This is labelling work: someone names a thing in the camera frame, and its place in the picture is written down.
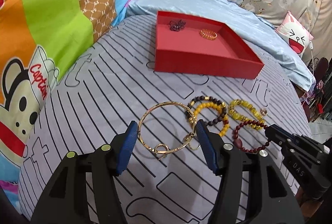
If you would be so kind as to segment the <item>white cartoon cat cushion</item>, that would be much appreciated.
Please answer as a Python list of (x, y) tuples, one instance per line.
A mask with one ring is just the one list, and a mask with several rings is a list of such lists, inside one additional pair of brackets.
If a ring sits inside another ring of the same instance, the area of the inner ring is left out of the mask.
[(302, 58), (305, 49), (309, 47), (314, 39), (290, 11), (287, 11), (285, 19), (275, 29), (275, 32), (300, 58)]

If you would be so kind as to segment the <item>red shallow cardboard box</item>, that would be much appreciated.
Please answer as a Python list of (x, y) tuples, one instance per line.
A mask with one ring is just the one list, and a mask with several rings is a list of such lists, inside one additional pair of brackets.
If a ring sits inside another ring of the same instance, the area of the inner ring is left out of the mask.
[[(201, 29), (218, 34), (200, 36)], [(155, 71), (253, 80), (264, 64), (227, 24), (207, 18), (158, 11)]]

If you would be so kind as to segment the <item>colourful cartoon monkey quilt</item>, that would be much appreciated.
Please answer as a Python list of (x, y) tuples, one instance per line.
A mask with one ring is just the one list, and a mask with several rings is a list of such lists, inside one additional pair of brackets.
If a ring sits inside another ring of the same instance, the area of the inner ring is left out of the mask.
[(15, 209), (26, 142), (47, 98), (129, 1), (1, 0), (1, 187)]

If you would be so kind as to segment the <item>light blue pillow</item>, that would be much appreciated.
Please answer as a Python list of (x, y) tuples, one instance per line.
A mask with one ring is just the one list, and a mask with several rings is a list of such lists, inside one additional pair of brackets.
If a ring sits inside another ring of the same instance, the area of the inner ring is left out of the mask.
[(126, 17), (170, 11), (227, 24), (241, 38), (268, 52), (297, 86), (309, 91), (316, 79), (271, 23), (227, 0), (131, 0)]

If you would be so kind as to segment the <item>wide gold filigree bangle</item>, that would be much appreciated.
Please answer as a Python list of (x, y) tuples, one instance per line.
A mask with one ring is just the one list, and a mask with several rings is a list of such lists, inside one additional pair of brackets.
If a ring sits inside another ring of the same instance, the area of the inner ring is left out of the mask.
[(218, 37), (218, 34), (210, 29), (201, 29), (199, 33), (207, 40), (215, 40)]

